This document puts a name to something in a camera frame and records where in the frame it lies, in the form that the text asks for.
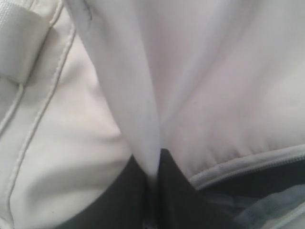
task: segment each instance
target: zipper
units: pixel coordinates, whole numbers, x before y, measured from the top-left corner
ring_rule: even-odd
[[[260,165],[253,166],[253,167],[250,167],[250,168],[248,168],[248,167],[243,168],[243,169],[240,169],[238,171],[234,171],[234,172],[231,172],[229,174],[226,174],[222,177],[209,180],[209,181],[204,182],[204,183],[199,184],[199,185],[195,185],[195,188],[197,190],[207,188],[211,185],[219,184],[221,182],[227,181],[227,180],[235,178],[235,177],[240,177],[240,176],[243,176],[243,175],[263,171],[263,170],[266,170],[266,169],[269,169],[269,168],[284,166],[284,165],[292,164],[292,163],[303,161],[303,160],[305,160],[305,152],[303,152],[299,155],[296,155],[296,156],[280,158],[280,159],[274,160],[272,162],[266,162],[266,163],[263,163],[262,165],[260,164]],[[200,183],[198,181],[199,179],[194,178],[194,179],[191,179],[190,182],[193,183],[193,184],[194,183],[195,184]]]

